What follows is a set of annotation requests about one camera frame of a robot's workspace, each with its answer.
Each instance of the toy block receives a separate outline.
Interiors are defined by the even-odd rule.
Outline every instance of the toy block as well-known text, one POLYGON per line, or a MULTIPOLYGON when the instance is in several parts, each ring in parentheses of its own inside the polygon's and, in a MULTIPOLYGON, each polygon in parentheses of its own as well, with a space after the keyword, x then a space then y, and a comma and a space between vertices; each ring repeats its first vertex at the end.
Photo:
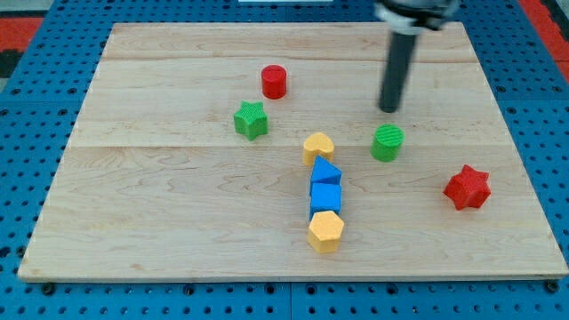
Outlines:
POLYGON ((443 193, 453 200, 456 210, 467 206, 480 208, 491 194, 487 184, 489 176, 488 172, 478 172, 464 164, 462 171, 451 178, 443 193))
POLYGON ((286 70, 278 65, 266 66, 260 72, 263 95, 269 99, 280 99, 286 94, 286 70))
POLYGON ((315 183, 340 184, 341 170, 328 162, 321 156, 317 156, 310 176, 310 191, 312 196, 312 186, 315 183))
POLYGON ((233 115, 235 131, 249 141, 268 132, 268 120, 262 102, 241 101, 241 109, 233 115))
POLYGON ((340 246, 344 221, 332 211, 316 212, 309 225, 309 244, 318 253, 335 252, 340 246))
POLYGON ((390 162, 397 158, 405 136, 394 124, 384 124, 377 128, 372 143, 372 156, 382 162, 390 162))
POLYGON ((312 196, 310 197, 309 220, 312 220, 315 212, 333 211, 340 215, 341 208, 341 186, 315 183, 312 185, 312 196))
POLYGON ((328 161, 334 159, 334 143, 327 135, 316 132, 304 140, 302 162, 305 165, 313 165, 317 156, 328 161))

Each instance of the green block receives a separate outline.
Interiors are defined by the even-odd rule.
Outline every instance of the green block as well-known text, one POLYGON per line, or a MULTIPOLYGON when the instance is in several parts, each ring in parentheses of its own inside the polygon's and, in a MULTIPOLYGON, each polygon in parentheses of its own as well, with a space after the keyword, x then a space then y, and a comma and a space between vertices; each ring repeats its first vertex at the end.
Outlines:
POLYGON ((268 132, 267 114, 262 102, 241 101, 241 109, 233 115, 235 131, 243 134, 249 141, 268 132))
POLYGON ((372 156, 382 162, 395 160, 403 140, 403 131, 396 125, 384 124, 380 126, 373 137, 372 156))

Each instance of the green cylinder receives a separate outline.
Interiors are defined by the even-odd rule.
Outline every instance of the green cylinder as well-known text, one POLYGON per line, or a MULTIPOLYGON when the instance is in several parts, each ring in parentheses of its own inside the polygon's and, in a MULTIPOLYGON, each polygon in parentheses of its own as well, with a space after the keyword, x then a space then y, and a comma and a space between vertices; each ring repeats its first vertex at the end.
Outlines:
POLYGON ((403 131, 394 124, 380 126, 373 137, 372 156, 382 162, 395 160, 404 137, 403 131))

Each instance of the red cylinder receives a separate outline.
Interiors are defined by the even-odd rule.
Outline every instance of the red cylinder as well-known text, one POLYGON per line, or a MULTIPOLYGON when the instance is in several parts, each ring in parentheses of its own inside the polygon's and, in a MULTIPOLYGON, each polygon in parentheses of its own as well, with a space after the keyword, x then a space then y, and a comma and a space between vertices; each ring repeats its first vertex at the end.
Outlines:
POLYGON ((278 65, 266 66, 260 77, 263 95, 269 99, 280 99, 286 94, 286 70, 278 65))

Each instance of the blue triangular prism block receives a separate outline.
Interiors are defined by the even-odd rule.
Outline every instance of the blue triangular prism block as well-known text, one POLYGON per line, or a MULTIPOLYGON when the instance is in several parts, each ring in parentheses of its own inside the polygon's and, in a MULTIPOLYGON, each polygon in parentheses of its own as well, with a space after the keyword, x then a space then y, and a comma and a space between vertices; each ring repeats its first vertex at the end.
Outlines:
POLYGON ((325 183, 339 185, 341 179, 341 170, 328 160, 321 156, 317 156, 312 167, 312 175, 310 176, 310 192, 312 196, 312 186, 315 183, 325 183))

